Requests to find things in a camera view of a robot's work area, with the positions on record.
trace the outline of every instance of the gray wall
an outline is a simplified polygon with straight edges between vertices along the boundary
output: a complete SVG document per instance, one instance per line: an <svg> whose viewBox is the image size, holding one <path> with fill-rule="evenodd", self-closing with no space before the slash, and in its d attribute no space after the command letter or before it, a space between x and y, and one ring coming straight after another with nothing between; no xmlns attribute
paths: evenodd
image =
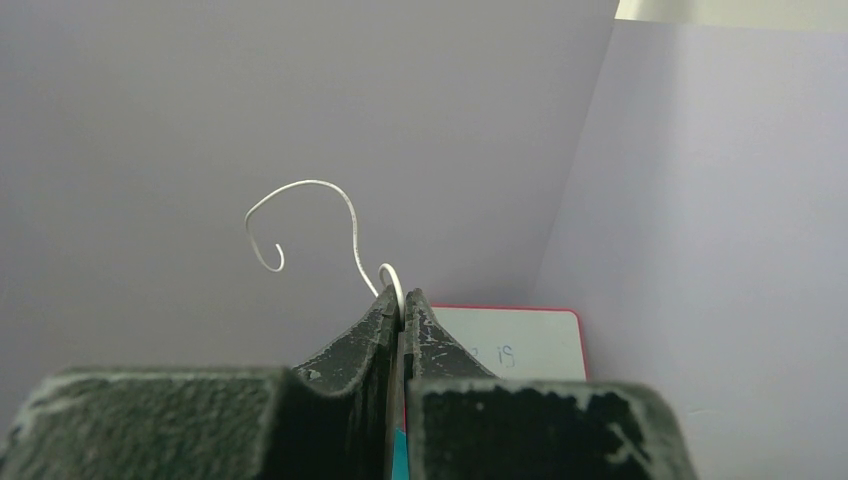
<svg viewBox="0 0 848 480"><path fill-rule="evenodd" d="M534 299L702 478L844 478L848 35L616 24Z"/></svg>
<svg viewBox="0 0 848 480"><path fill-rule="evenodd" d="M369 291L526 301L613 0L0 2L0 425L87 363L297 362Z"/></svg>

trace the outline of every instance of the white wire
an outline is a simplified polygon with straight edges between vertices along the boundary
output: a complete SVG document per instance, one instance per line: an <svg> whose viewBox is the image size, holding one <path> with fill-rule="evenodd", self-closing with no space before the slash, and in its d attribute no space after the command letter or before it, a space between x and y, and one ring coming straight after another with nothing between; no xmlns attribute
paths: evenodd
<svg viewBox="0 0 848 480"><path fill-rule="evenodd" d="M250 237L250 245L253 247L253 253L256 254L256 258L259 260L259 263L261 263L262 266L265 267L265 269L268 271L274 273L281 272L283 270L283 267L286 265L286 256L283 253L283 247L281 247L279 243L275 243L274 245L277 247L277 252L280 253L280 266L277 268L273 268L267 263L265 263L265 259L262 258L262 253L259 252L259 246L256 244L256 240L253 238L253 233L251 233L250 231L250 217L252 217L253 214L256 213L256 211L259 210L262 205L265 205L265 203L271 200L272 198L285 192L286 190L295 187L300 187L302 185L323 185L325 187L332 188L339 195L342 196L342 199L344 199L345 203L347 204L348 210L350 210L350 221L353 230L353 259L356 261L356 268L359 269L359 274L362 275L362 280L364 280L365 284L368 285L368 288L371 290L371 293L373 293L375 297L378 296L379 292L376 288L374 288L374 284L371 283L371 279L368 278L368 274L365 273L365 269L362 267L362 260L360 260L359 258L359 227L356 221L356 211L353 208L353 202L350 201L350 197L347 196L344 190L342 190L335 184L325 182L324 180L301 180L299 182L284 185L266 195L265 198L263 198L262 200L256 202L256 205L252 206L250 210L247 211L247 214L245 214L244 216L244 229L247 231L247 236ZM397 297L398 309L400 310L400 318L401 321L403 321L403 319L406 318L406 302L403 296L403 289L400 286L400 280L398 280L397 272L395 272L394 267L392 267L388 263L380 265L378 275L380 277L380 283L382 283L383 287L385 288L389 284L386 283L386 280L383 278L383 273L389 274L391 285L393 285L395 289L395 296Z"/></svg>

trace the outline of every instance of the teal object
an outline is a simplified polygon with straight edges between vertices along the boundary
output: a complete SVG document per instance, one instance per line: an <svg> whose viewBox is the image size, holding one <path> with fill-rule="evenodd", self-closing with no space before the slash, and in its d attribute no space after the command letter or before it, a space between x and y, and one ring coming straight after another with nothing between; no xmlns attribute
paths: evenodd
<svg viewBox="0 0 848 480"><path fill-rule="evenodd" d="M409 459L406 456L406 432L395 430L395 456L392 460L392 480L409 480Z"/></svg>

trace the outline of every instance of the whiteboard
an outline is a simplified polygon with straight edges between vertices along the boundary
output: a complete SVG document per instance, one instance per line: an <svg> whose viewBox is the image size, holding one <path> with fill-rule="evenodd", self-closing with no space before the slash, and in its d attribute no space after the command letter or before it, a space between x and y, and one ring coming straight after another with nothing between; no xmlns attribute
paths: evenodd
<svg viewBox="0 0 848 480"><path fill-rule="evenodd" d="M586 380L580 321L570 310L433 307L436 320L502 378Z"/></svg>

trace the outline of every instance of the red border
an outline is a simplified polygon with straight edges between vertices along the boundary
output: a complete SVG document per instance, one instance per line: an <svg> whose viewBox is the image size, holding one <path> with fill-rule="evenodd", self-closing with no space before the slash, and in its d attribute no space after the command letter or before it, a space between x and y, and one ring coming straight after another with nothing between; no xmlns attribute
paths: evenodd
<svg viewBox="0 0 848 480"><path fill-rule="evenodd" d="M552 308L552 307L498 307L492 305L455 305L450 303L434 303L434 308L470 308L477 310L522 310L531 312L569 312L577 318L577 335L580 337L580 355L583 357L583 373L586 375L586 380L589 380L589 362L586 361L586 341L583 338L583 322L580 320L580 314L570 308Z"/></svg>

